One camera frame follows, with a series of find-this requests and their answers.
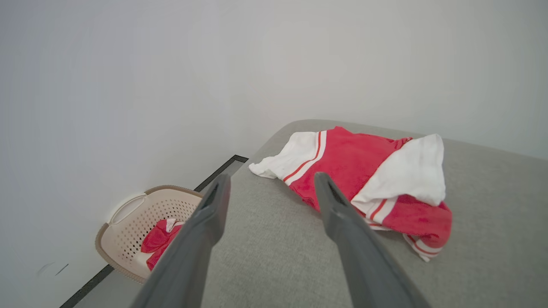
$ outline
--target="black floor trim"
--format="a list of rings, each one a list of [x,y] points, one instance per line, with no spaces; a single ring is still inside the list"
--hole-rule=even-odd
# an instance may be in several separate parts
[[[232,164],[234,161],[239,161],[242,163],[245,163],[247,161],[247,158],[240,156],[240,155],[234,155],[232,156],[226,163],[222,164],[222,166],[217,169],[212,175],[210,175],[205,181],[203,181],[198,187],[196,187],[194,190],[197,192],[202,191],[211,181],[213,181],[221,172],[223,172],[230,164]],[[79,301],[81,301],[93,288],[95,288],[103,279],[108,276],[114,268],[110,265],[105,266],[95,277],[93,277],[88,283],[86,283],[78,292],[76,292],[73,296],[71,296],[60,308],[73,308],[78,304]]]

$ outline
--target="wall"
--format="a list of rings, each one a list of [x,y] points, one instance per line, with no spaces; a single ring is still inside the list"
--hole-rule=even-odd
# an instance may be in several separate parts
[[[338,119],[548,158],[547,1],[220,1],[237,148]]]
[[[0,306],[59,307],[106,265],[95,235],[119,201],[194,188],[235,153],[217,15],[0,4]]]

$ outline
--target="gray fabric surface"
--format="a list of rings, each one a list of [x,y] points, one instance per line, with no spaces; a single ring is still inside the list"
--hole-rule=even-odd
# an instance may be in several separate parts
[[[279,180],[247,166],[280,152],[293,132],[421,135],[324,120],[278,131],[233,177],[226,230],[212,252],[203,307],[351,307],[336,245],[319,213]],[[402,236],[382,243],[433,307],[547,307],[548,161],[444,140],[452,235],[429,263]]]

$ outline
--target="gray floor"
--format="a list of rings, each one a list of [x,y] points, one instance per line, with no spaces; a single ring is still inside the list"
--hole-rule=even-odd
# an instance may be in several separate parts
[[[242,162],[235,161],[228,166],[222,174],[232,175],[243,165]],[[206,186],[202,193],[209,189]],[[137,283],[116,270],[110,273],[101,283],[99,283],[91,292],[88,293],[75,308],[128,308],[142,284]]]

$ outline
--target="laundry basket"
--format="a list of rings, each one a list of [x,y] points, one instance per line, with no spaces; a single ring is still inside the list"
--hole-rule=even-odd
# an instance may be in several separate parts
[[[145,236],[161,219],[175,218],[185,222],[202,195],[182,187],[164,185],[125,201],[104,224],[95,239],[101,257],[127,277],[144,283],[150,275],[148,254],[141,252]]]

